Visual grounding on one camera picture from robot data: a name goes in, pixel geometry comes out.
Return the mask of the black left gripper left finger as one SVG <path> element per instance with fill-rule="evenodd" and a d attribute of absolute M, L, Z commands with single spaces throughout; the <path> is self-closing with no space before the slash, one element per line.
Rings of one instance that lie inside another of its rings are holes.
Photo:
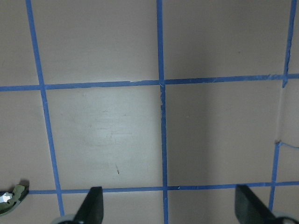
<path fill-rule="evenodd" d="M 74 224 L 101 224 L 103 217 L 102 187 L 91 187 L 72 222 Z"/>

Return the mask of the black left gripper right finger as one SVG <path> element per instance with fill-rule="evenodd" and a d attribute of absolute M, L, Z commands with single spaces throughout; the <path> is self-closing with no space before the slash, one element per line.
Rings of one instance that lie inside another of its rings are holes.
<path fill-rule="evenodd" d="M 271 224 L 276 219 L 247 185 L 235 188 L 235 216 L 240 224 Z"/>

